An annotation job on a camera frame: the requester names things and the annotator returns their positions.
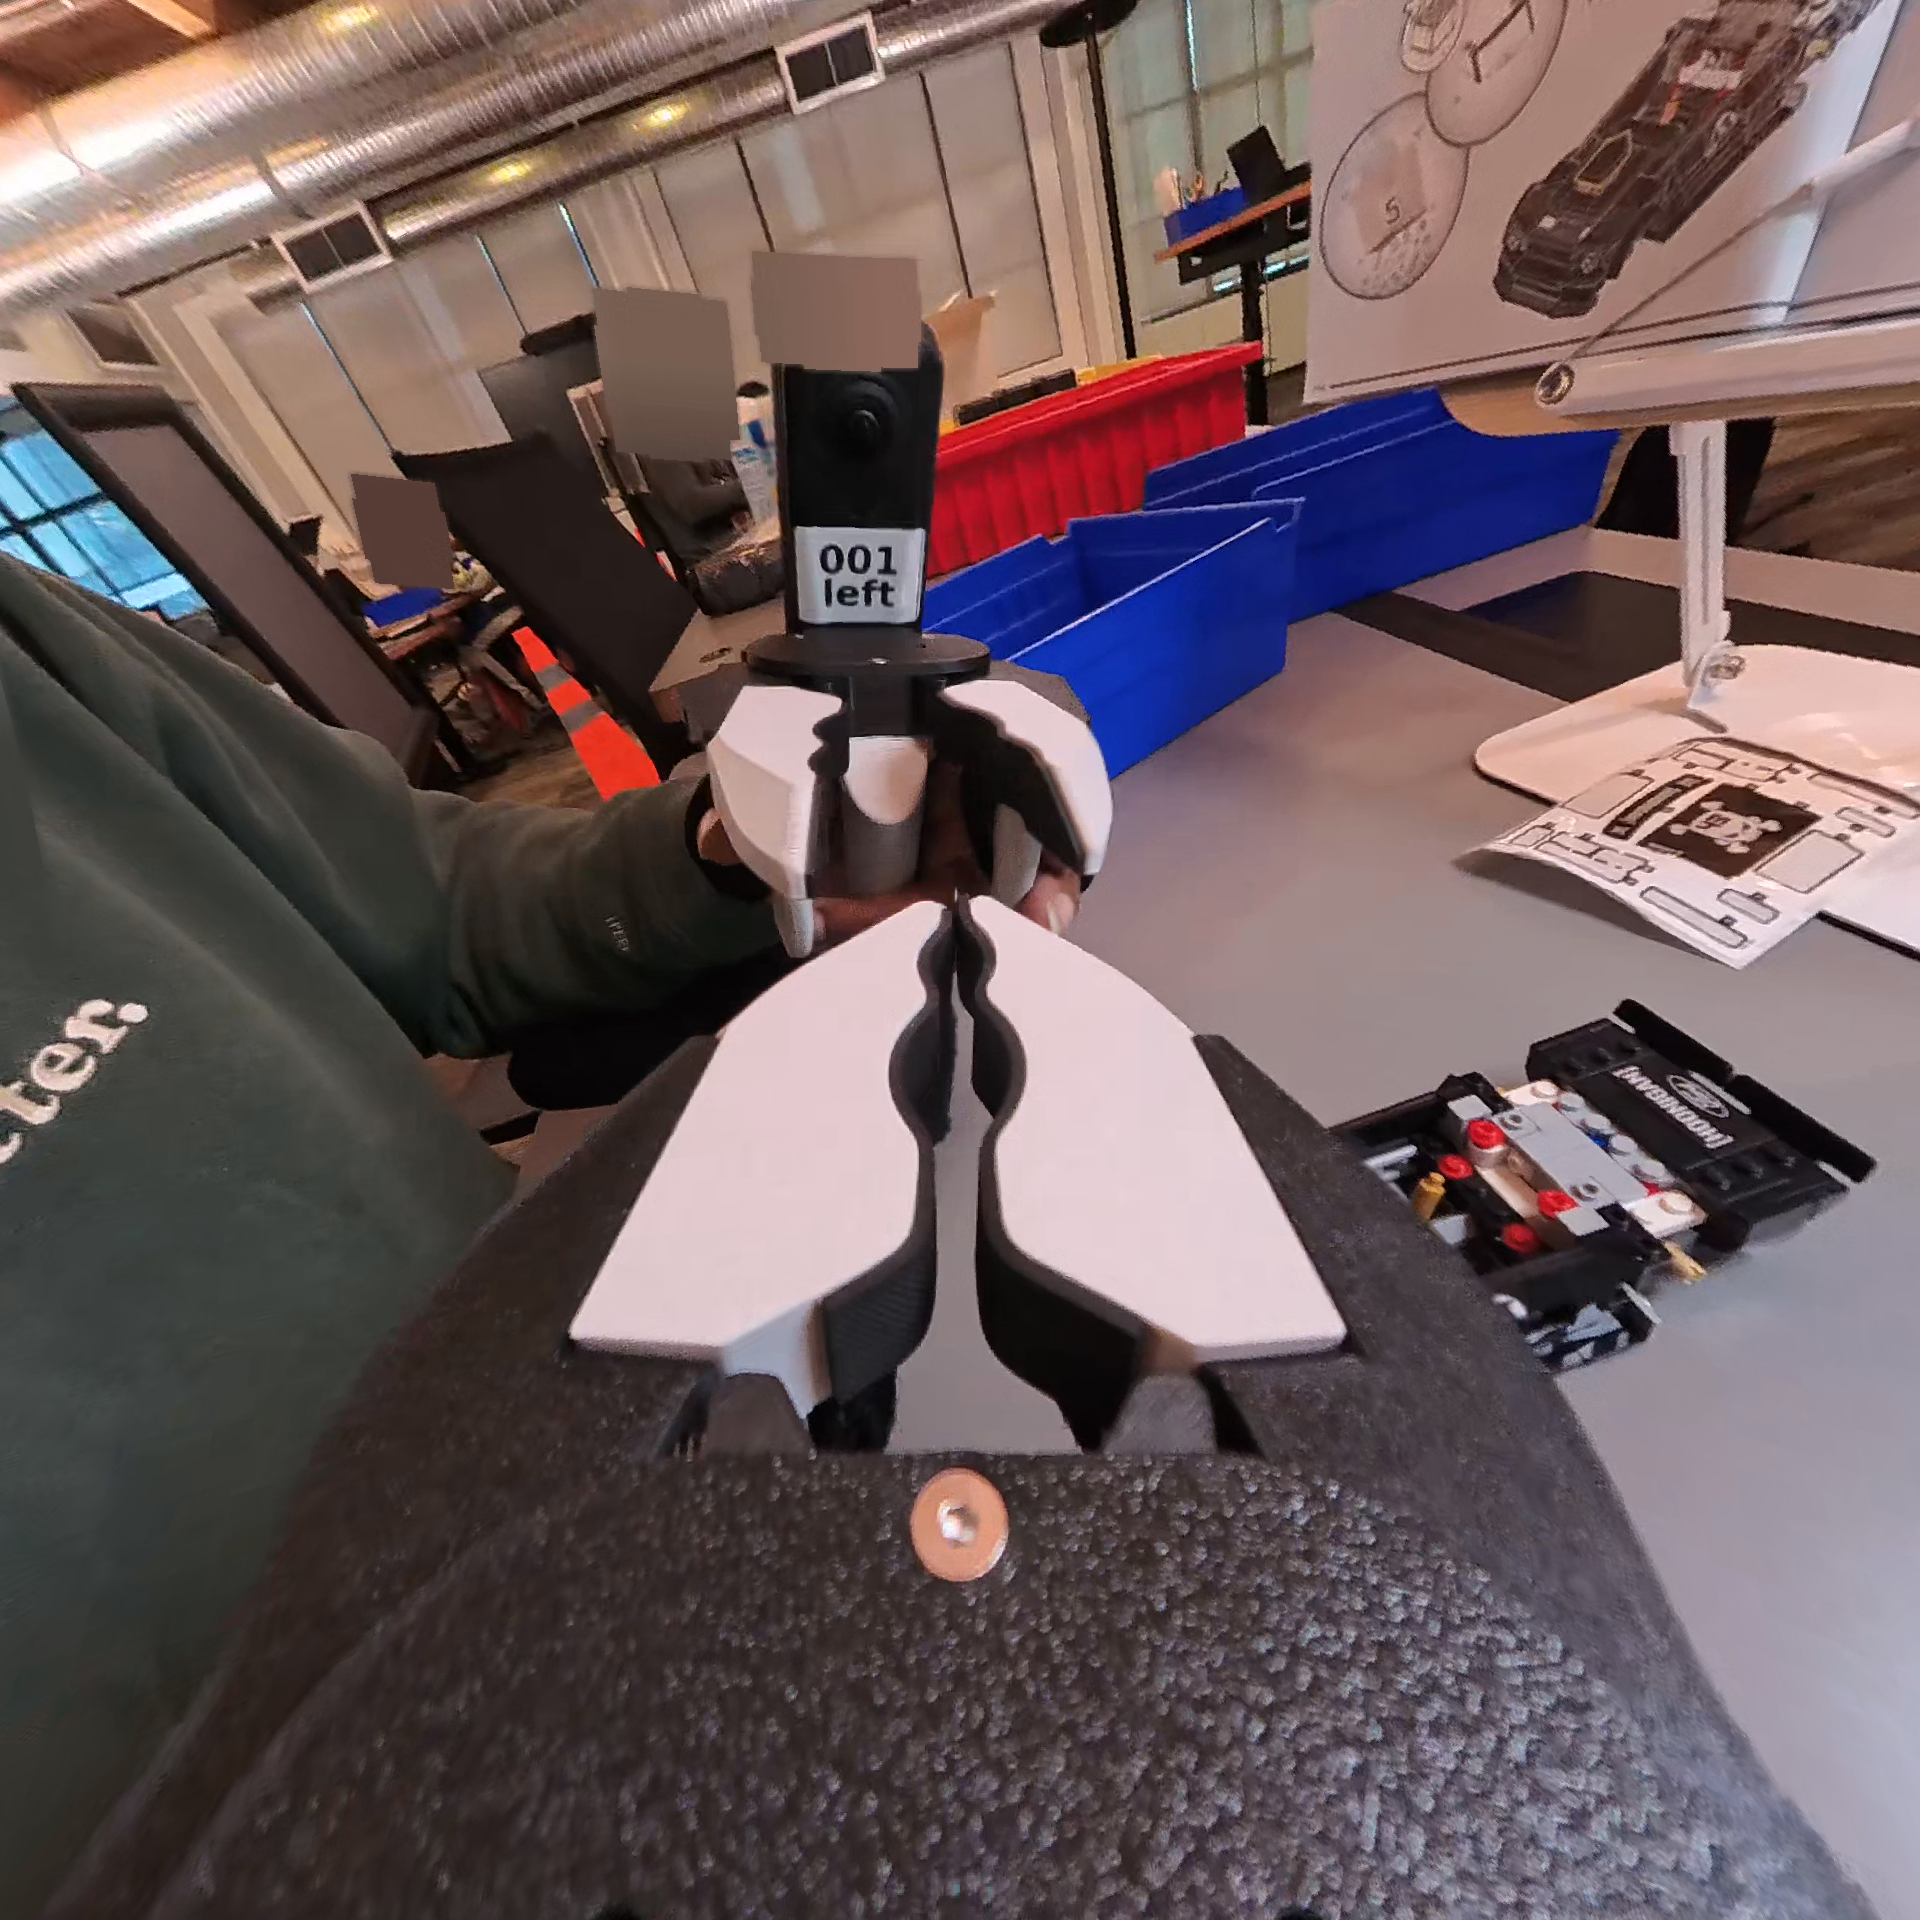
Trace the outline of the orange striped cone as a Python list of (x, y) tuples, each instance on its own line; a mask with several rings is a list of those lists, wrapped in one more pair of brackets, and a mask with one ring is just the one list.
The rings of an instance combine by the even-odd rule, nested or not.
[(511, 645), (532, 672), (546, 709), (558, 718), (599, 799), (614, 799), (661, 783), (655, 760), (636, 734), (618, 721), (585, 682), (569, 674), (559, 656), (532, 628), (517, 626)]

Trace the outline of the red plastic bin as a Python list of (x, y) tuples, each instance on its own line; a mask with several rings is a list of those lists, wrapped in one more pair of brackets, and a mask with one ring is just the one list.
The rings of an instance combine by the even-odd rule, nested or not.
[(1259, 342), (1145, 360), (943, 432), (934, 458), (931, 580), (1069, 520), (1133, 512), (1145, 477), (1243, 436)]

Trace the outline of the silver ceiling duct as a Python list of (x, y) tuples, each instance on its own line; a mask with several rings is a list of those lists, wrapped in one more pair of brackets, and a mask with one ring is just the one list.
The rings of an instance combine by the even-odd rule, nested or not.
[(5, 325), (366, 207), (415, 252), (893, 76), (1055, 5), (309, 5), (5, 121)]

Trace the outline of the black lego car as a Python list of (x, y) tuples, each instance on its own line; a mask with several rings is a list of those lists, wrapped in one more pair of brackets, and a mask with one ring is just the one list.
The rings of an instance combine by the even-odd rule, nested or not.
[(1647, 1342), (1667, 1284), (1812, 1220), (1877, 1158), (1638, 1000), (1335, 1127), (1563, 1375)]

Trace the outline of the white booklet stand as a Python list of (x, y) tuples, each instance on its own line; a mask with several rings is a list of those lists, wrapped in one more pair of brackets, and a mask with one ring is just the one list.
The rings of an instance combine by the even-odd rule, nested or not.
[(1915, 790), (1917, 679), (1901, 663), (1732, 637), (1726, 605), (1726, 432), (1737, 415), (1915, 404), (1917, 318), (1821, 320), (1723, 342), (1603, 352), (1443, 385), (1451, 415), (1494, 436), (1659, 425), (1676, 458), (1678, 663), (1486, 738), (1476, 770), (1535, 799), (1571, 799), (1684, 735), (1732, 734)]

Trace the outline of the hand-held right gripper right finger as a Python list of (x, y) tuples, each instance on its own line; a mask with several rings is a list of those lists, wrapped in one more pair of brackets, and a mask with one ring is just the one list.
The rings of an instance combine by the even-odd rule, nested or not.
[(1013, 906), (962, 913), (980, 1145), (980, 1287), (1113, 1327), (1139, 1364), (1337, 1351), (1347, 1320), (1193, 1030)]

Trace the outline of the sticker sheet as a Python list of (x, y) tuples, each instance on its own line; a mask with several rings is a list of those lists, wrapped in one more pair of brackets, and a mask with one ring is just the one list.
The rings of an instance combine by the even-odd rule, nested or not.
[(1817, 919), (1917, 948), (1915, 796), (1732, 735), (1583, 774), (1478, 856), (1574, 880), (1729, 969)]

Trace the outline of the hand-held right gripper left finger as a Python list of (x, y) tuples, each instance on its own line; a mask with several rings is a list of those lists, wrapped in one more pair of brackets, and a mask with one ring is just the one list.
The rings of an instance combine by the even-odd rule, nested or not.
[(954, 916), (916, 902), (734, 1016), (569, 1322), (595, 1352), (850, 1400), (922, 1343)]

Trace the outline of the black flat panel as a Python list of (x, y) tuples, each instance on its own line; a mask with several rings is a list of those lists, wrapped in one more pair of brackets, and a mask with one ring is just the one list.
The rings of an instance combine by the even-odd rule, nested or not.
[(427, 482), (459, 546), (526, 612), (529, 626), (618, 704), (655, 718), (653, 682), (698, 608), (627, 528), (585, 469), (546, 433), (393, 454)]
[(317, 720), (373, 738), (410, 783), (441, 780), (441, 710), (397, 672), (159, 389), (21, 381), (13, 400)]

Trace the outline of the person's left forearm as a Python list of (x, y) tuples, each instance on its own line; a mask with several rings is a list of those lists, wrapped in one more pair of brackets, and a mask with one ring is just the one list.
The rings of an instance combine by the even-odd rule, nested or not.
[(649, 1013), (775, 954), (773, 895), (732, 849), (714, 783), (595, 812), (415, 802), (422, 919), (388, 1009), (425, 1052), (475, 1056), (567, 1016)]

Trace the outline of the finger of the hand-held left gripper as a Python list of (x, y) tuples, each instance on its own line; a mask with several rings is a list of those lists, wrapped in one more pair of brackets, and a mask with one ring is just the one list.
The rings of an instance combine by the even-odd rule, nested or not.
[(830, 898), (879, 892), (879, 740), (845, 704), (803, 685), (746, 685), (709, 742), (710, 798), (739, 860), (775, 906), (782, 944), (812, 957)]
[(1091, 885), (1113, 836), (1108, 765), (1063, 679), (954, 687), (962, 817), (990, 893), (1028, 893), (1051, 860)]

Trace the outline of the background desk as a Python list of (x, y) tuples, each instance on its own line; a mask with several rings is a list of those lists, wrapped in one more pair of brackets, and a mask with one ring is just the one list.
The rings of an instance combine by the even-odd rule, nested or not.
[(1199, 191), (1161, 216), (1166, 244), (1155, 254), (1172, 263), (1181, 284), (1230, 274), (1238, 298), (1238, 338), (1263, 344), (1263, 288), (1269, 266), (1281, 276), (1305, 266), (1313, 239), (1313, 166), (1285, 162), (1266, 125), (1227, 149), (1230, 181)]

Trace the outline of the lego instruction booklet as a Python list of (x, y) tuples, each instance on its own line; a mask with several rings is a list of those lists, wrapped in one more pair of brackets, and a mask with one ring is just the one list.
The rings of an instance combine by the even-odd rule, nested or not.
[(1915, 313), (1915, 5), (1313, 9), (1305, 393)]

